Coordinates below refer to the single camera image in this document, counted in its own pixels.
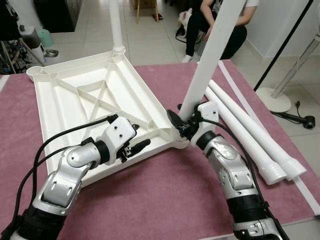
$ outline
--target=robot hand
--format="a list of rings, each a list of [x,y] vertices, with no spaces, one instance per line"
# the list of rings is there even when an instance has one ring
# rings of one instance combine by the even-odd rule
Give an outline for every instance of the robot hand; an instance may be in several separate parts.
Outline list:
[[[247,167],[251,164],[249,160],[245,164],[239,152],[213,132],[212,124],[219,125],[217,104],[209,101],[196,105],[187,122],[173,111],[168,110],[167,115],[180,136],[203,150],[214,168],[234,220],[232,228],[237,239],[288,240],[261,195],[253,168]]]
[[[86,173],[101,164],[112,165],[117,158],[124,163],[151,143],[146,139],[129,147],[139,126],[117,115],[108,121],[110,125],[96,141],[90,137],[62,152],[57,170],[47,177],[32,204],[14,223],[14,229],[9,226],[2,233],[2,240],[56,240]]]

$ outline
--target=white pipe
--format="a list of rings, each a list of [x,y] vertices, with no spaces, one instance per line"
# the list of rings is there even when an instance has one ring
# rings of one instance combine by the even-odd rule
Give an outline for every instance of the white pipe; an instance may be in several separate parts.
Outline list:
[[[307,171],[298,160],[289,156],[288,153],[254,120],[252,120],[252,118],[213,80],[210,81],[209,87],[218,98],[223,101],[226,107],[234,114],[237,120],[241,122],[268,155],[281,166],[287,174],[287,180],[291,181]]]
[[[218,104],[219,115],[252,157],[258,167],[259,174],[263,177],[265,182],[268,185],[272,185],[285,179],[287,174],[276,162],[272,161],[268,154],[266,154],[256,140],[209,87],[205,90],[205,96],[210,101],[215,101]]]
[[[230,35],[243,9],[245,0],[224,0],[213,25],[211,34],[185,95],[179,116],[187,121],[194,113],[194,106],[201,102]]]
[[[126,49],[122,42],[118,0],[109,1],[109,12],[113,38],[113,52],[115,54],[123,54],[126,51]]]

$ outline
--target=stool leg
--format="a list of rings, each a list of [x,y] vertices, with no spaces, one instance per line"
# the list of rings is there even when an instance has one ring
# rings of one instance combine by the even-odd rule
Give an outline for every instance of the stool leg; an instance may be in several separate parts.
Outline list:
[[[23,41],[22,38],[19,38],[19,42],[25,47],[25,49],[27,49],[27,50],[29,51],[29,53],[32,54],[32,56],[35,57],[35,59],[40,63],[40,65],[41,65],[42,67],[45,66],[45,64],[38,58],[38,56],[36,56],[36,55],[34,54],[34,52],[30,49],[30,47],[28,47],[28,45]]]
[[[16,74],[16,70],[15,70],[14,66],[12,65],[9,53],[8,53],[6,45],[3,41],[1,41],[1,46],[2,46],[5,58],[7,59],[7,61],[9,61],[10,67],[12,68],[12,71],[14,72],[14,74]]]
[[[136,13],[136,23],[139,23],[140,0],[138,0],[138,8]]]
[[[156,21],[159,22],[157,0],[154,0]]]

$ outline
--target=white wall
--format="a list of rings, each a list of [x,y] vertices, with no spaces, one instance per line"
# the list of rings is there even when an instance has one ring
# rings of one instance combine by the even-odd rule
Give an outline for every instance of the white wall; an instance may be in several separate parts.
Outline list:
[[[260,0],[248,24],[248,41],[263,57],[274,57],[296,23],[308,0]],[[312,6],[292,36],[282,56],[299,56],[316,34],[315,13],[320,0]]]
[[[34,6],[34,0],[9,0],[9,2],[20,17],[18,25],[32,25],[37,31],[43,28]]]

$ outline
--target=wooden stool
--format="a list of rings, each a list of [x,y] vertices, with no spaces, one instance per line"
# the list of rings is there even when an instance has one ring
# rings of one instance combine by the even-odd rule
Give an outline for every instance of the wooden stool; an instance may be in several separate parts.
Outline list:
[[[155,7],[156,21],[158,23],[159,22],[159,16],[158,16],[157,0],[154,0],[154,7]],[[139,12],[140,12],[140,0],[138,0],[137,13],[136,13],[136,23],[139,23]]]

